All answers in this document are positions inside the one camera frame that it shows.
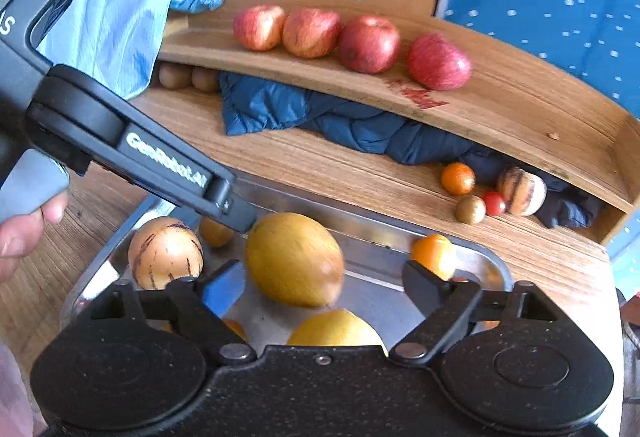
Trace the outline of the person's left hand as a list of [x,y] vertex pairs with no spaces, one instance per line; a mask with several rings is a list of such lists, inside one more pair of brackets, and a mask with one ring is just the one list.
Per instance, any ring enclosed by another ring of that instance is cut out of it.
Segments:
[[[29,215],[14,216],[1,223],[1,282],[14,275],[20,260],[31,254],[43,235],[46,223],[59,223],[68,204],[63,191]],[[35,414],[13,353],[1,343],[1,435],[32,436]]]

